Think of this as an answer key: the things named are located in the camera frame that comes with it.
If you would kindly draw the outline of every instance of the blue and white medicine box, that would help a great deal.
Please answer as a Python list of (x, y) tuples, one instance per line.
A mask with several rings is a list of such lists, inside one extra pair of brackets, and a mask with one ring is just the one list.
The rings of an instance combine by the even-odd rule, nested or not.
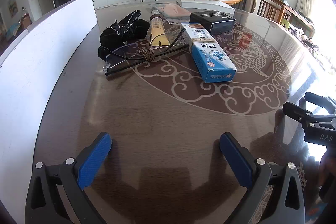
[[(191, 55), (203, 81), (205, 83), (232, 81), (237, 69), (230, 58), (206, 29), (196, 26), (196, 33), (194, 30), (188, 30), (193, 27), (191, 24), (181, 23), (181, 28), (187, 28), (183, 37), (191, 46)], [(204, 41), (200, 39), (202, 37), (200, 31), (202, 34), (204, 32)]]

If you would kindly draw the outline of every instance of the white partition panel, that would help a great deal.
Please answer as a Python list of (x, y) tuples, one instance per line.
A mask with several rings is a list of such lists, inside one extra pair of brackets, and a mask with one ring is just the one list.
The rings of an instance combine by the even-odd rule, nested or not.
[(44, 109), (68, 60), (95, 24), (92, 0), (74, 0), (42, 17), (1, 57), (0, 200), (18, 224), (24, 222)]

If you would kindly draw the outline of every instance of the wooden railing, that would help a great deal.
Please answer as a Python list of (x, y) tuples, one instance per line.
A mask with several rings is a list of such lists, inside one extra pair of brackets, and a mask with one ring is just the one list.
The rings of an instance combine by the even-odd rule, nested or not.
[[(257, 0), (254, 0), (252, 12)], [(284, 4), (280, 0), (260, 0), (257, 15), (265, 17), (276, 23), (281, 23), (284, 18), (297, 28), (302, 28), (308, 37), (313, 37), (315, 29), (298, 12)]]

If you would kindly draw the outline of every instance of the metal pin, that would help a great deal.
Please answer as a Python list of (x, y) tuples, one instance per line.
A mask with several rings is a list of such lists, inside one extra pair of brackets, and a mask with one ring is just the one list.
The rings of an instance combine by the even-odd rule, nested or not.
[(68, 158), (68, 159), (65, 161), (65, 163), (66, 163), (67, 165), (73, 164), (74, 162), (75, 162), (75, 160), (74, 160), (73, 158)]
[(295, 168), (295, 164), (292, 163), (292, 162), (289, 162), (289, 163), (288, 163), (288, 167), (289, 167), (290, 169), (294, 169), (294, 168)]
[(257, 163), (258, 163), (259, 165), (264, 165), (264, 164), (265, 164), (265, 160), (262, 159), (262, 158), (258, 158), (258, 159), (257, 159)]
[(41, 168), (42, 166), (43, 166), (43, 163), (42, 163), (42, 162), (38, 162), (38, 163), (35, 165), (35, 167), (36, 167), (37, 169)]

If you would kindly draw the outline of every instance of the yellow tube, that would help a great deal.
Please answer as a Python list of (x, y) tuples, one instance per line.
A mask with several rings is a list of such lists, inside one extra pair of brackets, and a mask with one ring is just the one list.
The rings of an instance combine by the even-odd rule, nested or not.
[[(160, 12), (158, 10), (153, 10), (152, 15), (160, 15)], [(152, 33), (151, 33), (151, 45), (150, 46), (151, 47), (169, 46), (170, 45), (169, 40), (167, 36), (164, 34), (166, 31), (165, 31), (165, 28), (163, 27), (162, 19), (160, 17), (152, 18), (151, 25), (152, 25)]]

